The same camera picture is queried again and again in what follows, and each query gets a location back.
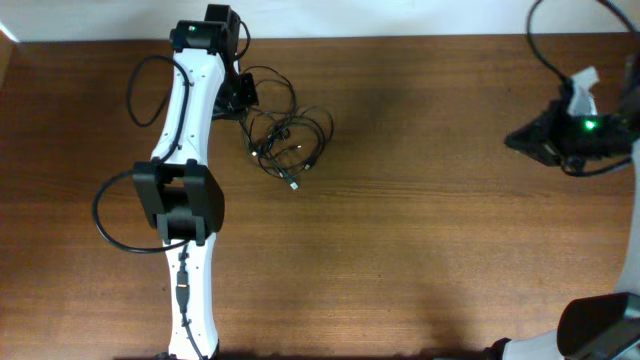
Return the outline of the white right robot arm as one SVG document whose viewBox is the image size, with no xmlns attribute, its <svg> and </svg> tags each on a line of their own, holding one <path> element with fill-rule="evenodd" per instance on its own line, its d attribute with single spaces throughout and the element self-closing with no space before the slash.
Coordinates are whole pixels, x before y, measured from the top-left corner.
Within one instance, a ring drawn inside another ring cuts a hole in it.
<svg viewBox="0 0 640 360">
<path fill-rule="evenodd" d="M 625 64 L 619 108 L 600 115 L 590 92 L 597 82 L 589 67 L 561 86 L 560 98 L 504 143 L 545 166 L 586 178 L 590 160 L 619 156 L 601 174 L 639 166 L 639 57 Z M 483 352 L 486 359 L 636 359 L 639 356 L 639 213 L 632 213 L 622 272 L 614 290 L 571 301 L 555 330 L 524 340 L 503 338 Z"/>
</svg>

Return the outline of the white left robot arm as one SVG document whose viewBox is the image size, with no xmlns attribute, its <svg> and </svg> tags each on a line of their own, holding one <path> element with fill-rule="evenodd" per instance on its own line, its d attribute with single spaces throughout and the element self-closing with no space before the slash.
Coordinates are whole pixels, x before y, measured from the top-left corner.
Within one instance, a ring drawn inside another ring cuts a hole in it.
<svg viewBox="0 0 640 360">
<path fill-rule="evenodd" d="M 219 351 L 212 262 L 225 198 L 208 167 L 208 143 L 213 121 L 238 120 L 258 102 L 253 77 L 239 70 L 241 27 L 230 6 L 210 4 L 203 20 L 181 20 L 171 30 L 174 79 L 163 132 L 150 161 L 134 166 L 134 185 L 170 276 L 164 359 L 213 359 Z"/>
</svg>

